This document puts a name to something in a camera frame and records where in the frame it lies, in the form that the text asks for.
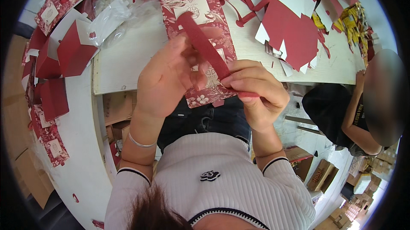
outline white table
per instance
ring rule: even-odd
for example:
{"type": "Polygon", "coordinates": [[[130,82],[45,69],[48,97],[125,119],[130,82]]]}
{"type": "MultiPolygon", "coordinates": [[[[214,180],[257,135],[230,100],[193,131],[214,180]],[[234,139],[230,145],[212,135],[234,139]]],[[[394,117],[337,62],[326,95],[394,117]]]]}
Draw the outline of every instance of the white table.
{"type": "MultiPolygon", "coordinates": [[[[248,6],[240,0],[230,0],[242,16],[249,13],[248,6]]],[[[121,41],[101,49],[94,64],[94,93],[105,94],[137,88],[137,80],[141,70],[150,58],[168,41],[162,12],[159,3],[138,8],[139,13],[148,16],[140,21],[128,24],[129,29],[121,41]]],[[[294,71],[286,77],[277,58],[265,53],[265,47],[257,40],[255,34],[259,28],[259,20],[254,17],[243,28],[236,25],[237,15],[226,3],[223,6],[228,26],[233,39],[238,59],[260,61],[281,82],[323,82],[355,84],[356,72],[365,68],[358,47],[352,53],[344,33],[331,30],[325,36],[326,46],[330,49],[331,58],[318,42],[318,62],[315,69],[308,69],[306,74],[294,71]]]]}

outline woman's left hand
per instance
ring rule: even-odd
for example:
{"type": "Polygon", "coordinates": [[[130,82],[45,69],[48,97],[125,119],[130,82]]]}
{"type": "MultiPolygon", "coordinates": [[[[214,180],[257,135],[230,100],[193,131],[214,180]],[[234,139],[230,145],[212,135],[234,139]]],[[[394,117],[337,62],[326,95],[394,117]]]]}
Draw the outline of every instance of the woman's left hand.
{"type": "Polygon", "coordinates": [[[356,87],[355,89],[360,93],[363,93],[363,88],[365,86],[365,74],[366,70],[362,69],[356,73],[356,87]]]}
{"type": "MultiPolygon", "coordinates": [[[[208,38],[222,33],[221,29],[212,27],[202,31],[208,38]]],[[[165,118],[190,87],[200,90],[206,86],[208,68],[209,63],[192,48],[185,33],[171,39],[151,58],[138,78],[136,111],[148,117],[165,118]],[[197,72],[191,70],[195,65],[197,72]]]]}

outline black flower brooch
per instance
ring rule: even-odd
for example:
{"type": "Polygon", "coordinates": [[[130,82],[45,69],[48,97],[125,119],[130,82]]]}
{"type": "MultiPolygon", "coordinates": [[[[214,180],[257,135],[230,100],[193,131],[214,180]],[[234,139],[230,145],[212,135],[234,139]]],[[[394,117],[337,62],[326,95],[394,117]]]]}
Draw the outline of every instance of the black flower brooch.
{"type": "Polygon", "coordinates": [[[201,175],[200,180],[201,181],[214,181],[220,176],[221,174],[218,171],[208,171],[201,175]]]}

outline woman's right hand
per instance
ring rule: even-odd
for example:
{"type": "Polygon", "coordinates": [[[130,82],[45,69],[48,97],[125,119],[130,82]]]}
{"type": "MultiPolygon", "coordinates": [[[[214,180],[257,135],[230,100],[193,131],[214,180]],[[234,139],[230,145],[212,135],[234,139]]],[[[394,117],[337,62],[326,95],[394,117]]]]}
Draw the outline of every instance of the woman's right hand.
{"type": "Polygon", "coordinates": [[[271,131],[274,121],[290,99],[282,83],[257,61],[236,60],[227,66],[232,74],[221,81],[225,87],[260,95],[239,97],[249,126],[260,133],[271,131]]]}

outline floor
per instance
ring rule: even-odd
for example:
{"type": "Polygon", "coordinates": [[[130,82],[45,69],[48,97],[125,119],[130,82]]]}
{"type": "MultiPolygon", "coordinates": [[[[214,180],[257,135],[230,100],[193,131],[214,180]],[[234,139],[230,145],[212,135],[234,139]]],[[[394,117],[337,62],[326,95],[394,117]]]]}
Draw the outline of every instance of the floor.
{"type": "MultiPolygon", "coordinates": [[[[296,128],[296,126],[299,125],[317,130],[317,126],[285,120],[284,117],[286,115],[299,118],[309,118],[309,116],[303,109],[301,97],[291,95],[289,104],[275,121],[274,126],[280,139],[282,140],[284,147],[297,145],[311,154],[314,154],[315,151],[317,151],[318,156],[315,157],[312,161],[312,166],[306,177],[307,181],[305,182],[305,185],[312,177],[316,167],[319,165],[319,162],[322,159],[326,159],[339,169],[339,172],[336,174],[333,182],[326,190],[323,199],[315,206],[316,219],[310,227],[310,229],[313,229],[316,225],[318,225],[326,217],[328,217],[333,212],[333,210],[340,207],[340,205],[344,201],[344,199],[340,196],[340,191],[346,182],[348,170],[353,156],[350,155],[347,149],[344,149],[342,151],[335,151],[332,142],[329,141],[325,136],[314,134],[305,130],[299,130],[296,128]]],[[[160,158],[161,151],[157,147],[155,159],[159,160],[160,158]]]]}

